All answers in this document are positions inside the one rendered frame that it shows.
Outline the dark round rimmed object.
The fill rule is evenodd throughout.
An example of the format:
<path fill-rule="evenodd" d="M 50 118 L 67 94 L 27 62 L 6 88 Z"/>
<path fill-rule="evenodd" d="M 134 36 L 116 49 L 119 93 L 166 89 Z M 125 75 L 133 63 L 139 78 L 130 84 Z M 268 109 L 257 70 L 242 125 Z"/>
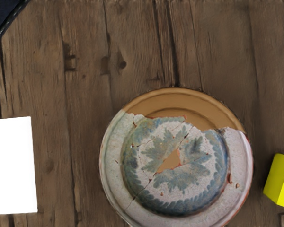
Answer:
<path fill-rule="evenodd" d="M 0 0 L 0 38 L 30 0 Z"/>

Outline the cracked blue floral ceramic plate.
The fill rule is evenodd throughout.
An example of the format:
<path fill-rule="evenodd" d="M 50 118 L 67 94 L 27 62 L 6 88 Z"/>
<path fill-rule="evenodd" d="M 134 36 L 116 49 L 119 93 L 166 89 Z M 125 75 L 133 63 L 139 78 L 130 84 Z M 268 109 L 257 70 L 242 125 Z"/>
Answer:
<path fill-rule="evenodd" d="M 253 154 L 222 102 L 162 88 L 114 116 L 99 170 L 109 202 L 131 227 L 223 227 L 248 196 Z"/>

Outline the white block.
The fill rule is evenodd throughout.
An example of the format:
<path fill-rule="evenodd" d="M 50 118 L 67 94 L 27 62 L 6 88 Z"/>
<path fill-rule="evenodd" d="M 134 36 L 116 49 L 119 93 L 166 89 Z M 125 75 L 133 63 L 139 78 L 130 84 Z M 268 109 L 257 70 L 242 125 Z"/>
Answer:
<path fill-rule="evenodd" d="M 0 119 L 0 215 L 36 212 L 31 118 Z"/>

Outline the yellow block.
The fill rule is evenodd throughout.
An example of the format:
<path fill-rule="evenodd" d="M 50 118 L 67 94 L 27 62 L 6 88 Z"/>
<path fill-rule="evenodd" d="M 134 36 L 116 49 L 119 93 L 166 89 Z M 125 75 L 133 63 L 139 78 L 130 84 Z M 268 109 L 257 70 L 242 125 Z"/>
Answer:
<path fill-rule="evenodd" d="M 277 153 L 274 156 L 270 171 L 263 190 L 275 204 L 284 207 L 284 155 Z"/>

